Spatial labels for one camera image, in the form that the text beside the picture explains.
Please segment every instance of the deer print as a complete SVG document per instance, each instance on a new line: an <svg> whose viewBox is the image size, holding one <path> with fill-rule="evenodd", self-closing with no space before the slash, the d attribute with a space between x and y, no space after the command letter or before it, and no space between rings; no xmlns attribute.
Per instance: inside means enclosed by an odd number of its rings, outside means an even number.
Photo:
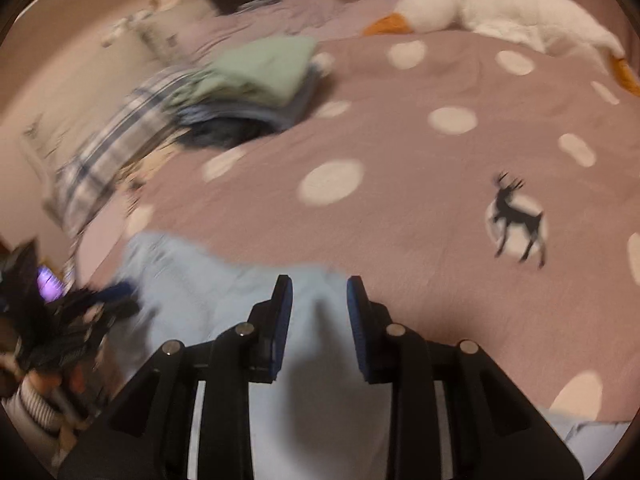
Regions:
<svg viewBox="0 0 640 480"><path fill-rule="evenodd" d="M508 173L501 173L495 178L495 185L498 187L498 194L495 197L495 214L493 221L494 224L496 224L499 220L504 220L504 233L502 234L502 241L500 242L498 252L495 253L495 257L497 258L504 251L504 246L506 245L507 238L509 237L509 227L512 224L522 225L529 234L529 245L522 255L520 262L525 262L527 260L533 244L537 242L538 247L540 248L539 267L542 268L546 262L545 241L540 235L540 223L542 222L543 213L541 212L539 215L533 216L511 206L513 193L521 189L524 186L524 182L522 180L515 179L508 186L503 186L502 181L507 177L507 175Z"/></svg>

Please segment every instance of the green folded cloth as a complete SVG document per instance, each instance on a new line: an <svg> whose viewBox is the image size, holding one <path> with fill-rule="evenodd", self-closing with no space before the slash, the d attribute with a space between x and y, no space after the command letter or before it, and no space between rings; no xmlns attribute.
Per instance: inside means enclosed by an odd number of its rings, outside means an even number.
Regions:
<svg viewBox="0 0 640 480"><path fill-rule="evenodd" d="M306 36L252 41L194 72L167 98L165 107L171 111L209 98L283 107L302 85L315 49L316 40Z"/></svg>

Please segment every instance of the plaid blanket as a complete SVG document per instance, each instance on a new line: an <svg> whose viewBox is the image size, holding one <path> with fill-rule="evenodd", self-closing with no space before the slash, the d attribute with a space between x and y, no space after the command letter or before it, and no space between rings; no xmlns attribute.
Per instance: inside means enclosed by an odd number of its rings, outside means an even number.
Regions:
<svg viewBox="0 0 640 480"><path fill-rule="evenodd" d="M193 71L165 68L135 89L104 128L82 145L56 176L56 197L62 229L73 240L113 192L118 172L145 156L177 126L162 102L184 84Z"/></svg>

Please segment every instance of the white dot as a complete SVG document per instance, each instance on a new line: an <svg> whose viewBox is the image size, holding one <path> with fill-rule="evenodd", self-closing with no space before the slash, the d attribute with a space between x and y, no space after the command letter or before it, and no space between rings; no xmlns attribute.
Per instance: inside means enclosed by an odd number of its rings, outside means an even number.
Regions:
<svg viewBox="0 0 640 480"><path fill-rule="evenodd" d="M429 114L429 125L443 134L466 134L478 126L478 117L473 110L459 106L438 108Z"/></svg>
<svg viewBox="0 0 640 480"><path fill-rule="evenodd" d="M151 221L153 214L154 207L152 205L139 205L135 208L127 218L127 225L124 231L126 237L131 238L142 231Z"/></svg>
<svg viewBox="0 0 640 480"><path fill-rule="evenodd" d="M532 59L513 50L498 52L495 60L503 69L513 75L527 75L533 72L536 64Z"/></svg>
<svg viewBox="0 0 640 480"><path fill-rule="evenodd" d="M311 63L320 71L322 77L327 77L334 71L335 57L328 52L320 52L311 58Z"/></svg>
<svg viewBox="0 0 640 480"><path fill-rule="evenodd" d="M316 110L314 117L330 119L345 113L349 108L351 108L349 101L328 101Z"/></svg>
<svg viewBox="0 0 640 480"><path fill-rule="evenodd" d="M602 83L599 83L598 81L591 81L591 86L596 91L596 93L600 97L602 97L602 99L605 100L607 103L612 105L620 104L620 99L618 99L615 95L613 95L613 92L609 90L606 86L604 86Z"/></svg>
<svg viewBox="0 0 640 480"><path fill-rule="evenodd" d="M574 134L561 136L558 139L558 146L584 168L590 168L596 163L595 152L586 142Z"/></svg>
<svg viewBox="0 0 640 480"><path fill-rule="evenodd" d="M244 149L241 146L228 150L228 152L213 157L202 167L202 179L211 182L213 179L224 175L233 165L244 157Z"/></svg>
<svg viewBox="0 0 640 480"><path fill-rule="evenodd" d="M511 199L510 205L513 208L523 211L531 216L537 216L542 213L542 206L534 200L532 197L515 193ZM494 242L496 248L500 246L502 236L504 235L504 226L501 222L494 222L495 215L495 201L491 202L489 207L484 213L486 220L486 231L489 238ZM542 241L546 241L548 237L548 227L546 217L542 217L540 221L540 228L538 235ZM530 237L527 229L522 224L511 224L509 226L509 233L507 237L507 243L504 246L504 253L511 256L515 256L520 259L529 245ZM531 247L529 256L533 256L540 250L540 244L534 243Z"/></svg>
<svg viewBox="0 0 640 480"><path fill-rule="evenodd" d="M409 43L396 43L386 53L391 65L400 70L417 66L427 54L427 46L420 40Z"/></svg>
<svg viewBox="0 0 640 480"><path fill-rule="evenodd" d="M633 233L626 243L626 254L629 257L629 267L636 285L640 285L640 235Z"/></svg>
<svg viewBox="0 0 640 480"><path fill-rule="evenodd" d="M550 410L586 420L596 420L602 406L602 380L597 372L577 374L560 391Z"/></svg>
<svg viewBox="0 0 640 480"><path fill-rule="evenodd" d="M364 176L359 160L332 160L318 166L298 186L298 198L312 205L329 205L358 189Z"/></svg>

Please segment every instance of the metal screw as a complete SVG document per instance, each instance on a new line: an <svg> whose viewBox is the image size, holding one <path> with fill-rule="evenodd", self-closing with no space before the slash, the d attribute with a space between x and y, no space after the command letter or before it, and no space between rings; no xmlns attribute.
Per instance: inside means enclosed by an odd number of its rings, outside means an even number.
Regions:
<svg viewBox="0 0 640 480"><path fill-rule="evenodd" d="M392 337L400 337L406 333L406 328L398 323L392 323L386 326L386 333Z"/></svg>
<svg viewBox="0 0 640 480"><path fill-rule="evenodd" d="M460 349L465 354L473 355L478 353L478 350L480 349L480 347L478 346L478 343L474 341L470 341L469 339L466 339L460 342Z"/></svg>
<svg viewBox="0 0 640 480"><path fill-rule="evenodd" d="M249 334L253 333L254 330L255 330L255 328L251 323L240 323L239 325L236 326L236 333L240 337L243 337L245 335L249 335Z"/></svg>
<svg viewBox="0 0 640 480"><path fill-rule="evenodd" d="M162 345L162 351L167 355L173 355L180 351L180 341L171 339Z"/></svg>

